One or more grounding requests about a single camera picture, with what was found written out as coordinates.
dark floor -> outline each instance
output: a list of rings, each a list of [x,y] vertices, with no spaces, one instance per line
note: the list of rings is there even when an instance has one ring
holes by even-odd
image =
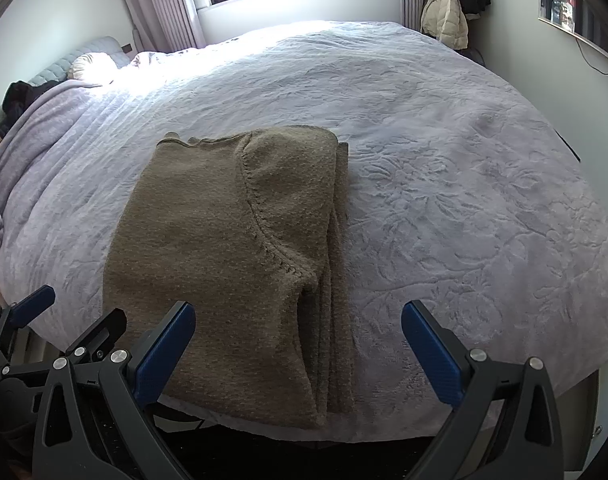
[[[310,449],[223,426],[162,435],[196,480],[402,480],[431,442],[426,437]]]

gray headboard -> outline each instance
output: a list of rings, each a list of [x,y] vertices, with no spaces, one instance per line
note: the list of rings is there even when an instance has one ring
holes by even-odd
[[[117,64],[117,68],[123,68],[130,63],[130,58],[123,53],[119,43],[115,38],[106,36],[104,38],[98,38],[97,40],[89,41],[79,48],[76,48],[69,54],[55,61],[48,68],[42,70],[34,76],[33,79],[28,81],[33,86],[43,85],[48,81],[63,81],[68,75],[68,69],[72,65],[72,62],[82,54],[88,54],[90,52],[105,52],[113,61]],[[4,120],[4,112],[1,108],[0,103],[0,123]]]

blue gripper pad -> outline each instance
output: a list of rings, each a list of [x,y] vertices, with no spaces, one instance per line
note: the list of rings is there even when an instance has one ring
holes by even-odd
[[[439,330],[436,320],[431,320]],[[464,399],[462,372],[412,301],[406,303],[402,309],[402,331],[431,382],[437,398],[453,408],[458,407]]]
[[[157,402],[195,333],[195,309],[185,303],[136,368],[133,397],[142,408]]]
[[[29,297],[11,307],[8,322],[13,328],[24,328],[53,303],[55,303],[55,290],[51,286],[44,285]]]

silver bolt head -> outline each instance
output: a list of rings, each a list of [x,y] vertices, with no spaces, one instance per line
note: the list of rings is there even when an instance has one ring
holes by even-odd
[[[110,355],[110,360],[114,363],[120,363],[128,357],[128,352],[125,350],[116,350]]]
[[[486,355],[486,352],[484,352],[481,348],[473,348],[469,352],[469,355],[473,361],[477,361],[478,363],[483,363],[488,357],[488,355]]]
[[[539,357],[531,357],[529,359],[529,365],[535,370],[542,370],[542,368],[544,367],[544,362]]]
[[[66,359],[65,357],[59,357],[59,358],[55,359],[55,362],[53,363],[53,368],[55,368],[55,370],[61,370],[67,364],[68,364],[68,359]]]

electrical cable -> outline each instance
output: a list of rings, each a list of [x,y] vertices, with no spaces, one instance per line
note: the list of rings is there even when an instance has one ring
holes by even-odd
[[[588,60],[586,59],[586,56],[584,55],[584,51],[582,50],[582,46],[580,45],[580,40],[575,38],[575,43],[577,43],[577,48],[580,49],[580,54],[582,54],[582,57],[584,58],[584,61],[586,62],[586,64],[588,66],[590,66],[593,70],[597,70],[597,72],[599,72],[602,75],[608,75],[608,72],[602,72],[599,68],[594,67],[592,64],[590,64],[588,62]]]
[[[482,66],[484,68],[486,68],[486,62],[484,61],[484,56],[482,56],[482,53],[479,52],[478,48],[475,48],[474,46],[470,47],[471,50],[474,50],[476,53],[478,53],[478,56],[480,57],[480,59],[482,60]]]

